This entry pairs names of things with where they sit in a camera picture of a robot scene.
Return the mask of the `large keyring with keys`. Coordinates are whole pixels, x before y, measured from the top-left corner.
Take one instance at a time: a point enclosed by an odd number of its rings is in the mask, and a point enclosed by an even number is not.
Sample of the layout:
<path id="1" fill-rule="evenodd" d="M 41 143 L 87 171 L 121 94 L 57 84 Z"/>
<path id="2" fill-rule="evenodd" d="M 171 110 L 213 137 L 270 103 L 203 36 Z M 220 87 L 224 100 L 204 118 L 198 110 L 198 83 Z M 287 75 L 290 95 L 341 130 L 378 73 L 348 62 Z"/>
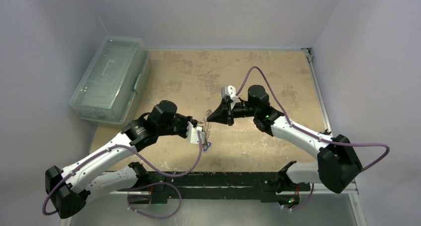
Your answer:
<path id="1" fill-rule="evenodd" d="M 207 121 L 207 118 L 212 114 L 212 110 L 208 109 L 205 113 L 205 116 L 202 120 L 202 124 L 203 124 L 203 131 L 205 132 L 205 142 L 204 142 L 204 151 L 207 151 L 210 147 L 211 147 L 211 142 L 209 141 L 209 136 L 210 136 L 210 129 L 211 129 L 211 124 Z"/>

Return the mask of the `translucent green plastic storage box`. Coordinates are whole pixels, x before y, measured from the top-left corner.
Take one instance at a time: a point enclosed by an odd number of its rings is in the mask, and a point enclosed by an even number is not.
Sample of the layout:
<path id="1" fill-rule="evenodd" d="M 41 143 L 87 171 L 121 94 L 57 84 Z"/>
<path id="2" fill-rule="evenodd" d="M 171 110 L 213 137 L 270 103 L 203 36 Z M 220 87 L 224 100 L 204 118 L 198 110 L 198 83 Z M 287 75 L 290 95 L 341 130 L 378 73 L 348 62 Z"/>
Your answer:
<path id="1" fill-rule="evenodd" d="M 70 106 L 78 118 L 92 124 L 125 125 L 134 118 L 150 73 L 150 52 L 141 38 L 108 35 Z"/>

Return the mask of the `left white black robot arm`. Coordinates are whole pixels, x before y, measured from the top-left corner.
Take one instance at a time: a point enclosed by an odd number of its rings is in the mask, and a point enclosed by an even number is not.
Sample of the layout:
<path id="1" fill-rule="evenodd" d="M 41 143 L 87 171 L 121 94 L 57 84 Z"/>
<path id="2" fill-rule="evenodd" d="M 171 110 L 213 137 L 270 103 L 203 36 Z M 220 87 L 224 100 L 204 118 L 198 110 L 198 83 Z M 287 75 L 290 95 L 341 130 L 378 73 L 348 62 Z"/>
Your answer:
<path id="1" fill-rule="evenodd" d="M 157 170 L 140 151 L 155 144 L 161 136 L 178 136 L 199 146 L 206 144 L 206 132 L 192 116 L 177 112 L 175 103 L 163 100 L 150 112 L 132 120 L 108 143 L 82 160 L 59 168 L 51 166 L 45 172 L 47 198 L 42 206 L 46 216 L 58 214 L 67 219 L 80 212 L 92 199 L 113 191 L 147 187 L 147 171 L 140 163 L 133 163 L 122 170 L 107 172 L 116 163 L 137 155 L 152 169 Z"/>

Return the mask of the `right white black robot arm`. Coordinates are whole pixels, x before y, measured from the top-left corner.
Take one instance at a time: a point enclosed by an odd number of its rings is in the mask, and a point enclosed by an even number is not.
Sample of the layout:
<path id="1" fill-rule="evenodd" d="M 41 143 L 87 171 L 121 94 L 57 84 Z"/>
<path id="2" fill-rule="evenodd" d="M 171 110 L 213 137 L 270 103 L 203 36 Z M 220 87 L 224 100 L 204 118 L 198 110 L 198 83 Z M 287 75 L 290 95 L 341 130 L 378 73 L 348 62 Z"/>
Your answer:
<path id="1" fill-rule="evenodd" d="M 251 117 L 259 131 L 292 143 L 316 159 L 311 163 L 289 162 L 278 172 L 277 191 L 290 190 L 300 183 L 321 183 L 341 193 L 362 172 L 347 137 L 332 138 L 287 120 L 285 113 L 271 106 L 261 85 L 248 88 L 247 100 L 237 97 L 234 90 L 231 85 L 222 88 L 220 105 L 207 117 L 208 122 L 232 126 L 236 118 Z"/>

